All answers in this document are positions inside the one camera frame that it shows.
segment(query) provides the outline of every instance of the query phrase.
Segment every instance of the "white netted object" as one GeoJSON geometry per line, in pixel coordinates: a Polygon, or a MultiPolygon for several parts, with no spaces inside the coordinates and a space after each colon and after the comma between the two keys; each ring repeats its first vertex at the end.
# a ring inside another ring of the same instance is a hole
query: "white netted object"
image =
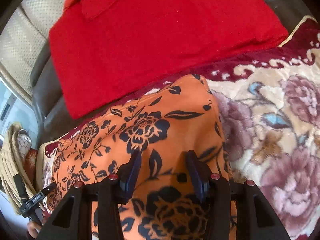
{"type": "Polygon", "coordinates": [[[45,41],[20,8],[15,10],[0,35],[0,62],[30,96],[30,73],[45,41]]]}
{"type": "Polygon", "coordinates": [[[31,23],[47,38],[62,14],[63,3],[64,0],[23,0],[21,5],[31,23]]]}

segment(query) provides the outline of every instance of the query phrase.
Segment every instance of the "folded red fabric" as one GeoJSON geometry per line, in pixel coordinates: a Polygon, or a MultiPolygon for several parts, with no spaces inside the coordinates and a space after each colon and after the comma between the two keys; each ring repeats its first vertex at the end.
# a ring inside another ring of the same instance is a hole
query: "folded red fabric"
{"type": "Polygon", "coordinates": [[[263,0],[80,0],[50,30],[70,115],[194,65],[287,37],[263,0]]]}

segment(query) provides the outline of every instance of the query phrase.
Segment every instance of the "orange floral fabric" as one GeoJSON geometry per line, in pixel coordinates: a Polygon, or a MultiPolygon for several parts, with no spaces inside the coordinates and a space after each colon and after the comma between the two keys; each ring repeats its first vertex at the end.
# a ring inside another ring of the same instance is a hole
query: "orange floral fabric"
{"type": "MultiPolygon", "coordinates": [[[[76,181],[100,182],[127,163],[134,150],[142,164],[132,199],[120,205],[125,239],[201,239],[208,205],[194,194],[183,152],[194,150],[212,172],[230,179],[223,132],[215,97],[206,80],[187,75],[162,90],[114,106],[89,121],[70,139],[60,139],[53,165],[53,210],[76,181]]],[[[97,203],[92,204],[92,233],[97,203]]],[[[235,239],[232,203],[230,239],[235,239]]]]}

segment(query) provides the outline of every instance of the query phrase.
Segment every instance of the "red blanket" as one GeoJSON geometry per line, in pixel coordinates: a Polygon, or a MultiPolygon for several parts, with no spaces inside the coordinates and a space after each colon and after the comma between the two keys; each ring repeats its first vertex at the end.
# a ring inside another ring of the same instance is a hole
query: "red blanket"
{"type": "Polygon", "coordinates": [[[51,29],[73,118],[194,65],[272,48],[287,31],[263,0],[79,0],[51,29]]]}

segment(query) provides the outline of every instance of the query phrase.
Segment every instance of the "pink flower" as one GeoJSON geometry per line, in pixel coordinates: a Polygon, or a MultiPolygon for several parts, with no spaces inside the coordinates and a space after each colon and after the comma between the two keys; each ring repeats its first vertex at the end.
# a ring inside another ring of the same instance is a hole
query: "pink flower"
{"type": "Polygon", "coordinates": [[[290,236],[297,236],[320,204],[320,159],[299,146],[291,156],[271,161],[261,178],[261,191],[290,236]]]}
{"type": "Polygon", "coordinates": [[[252,144],[253,120],[249,106],[232,101],[221,93],[212,92],[217,98],[220,118],[225,136],[225,151],[229,160],[235,161],[242,157],[244,150],[252,144]]]}
{"type": "Polygon", "coordinates": [[[320,127],[320,89],[301,76],[290,76],[281,82],[292,112],[302,121],[320,127]]]}

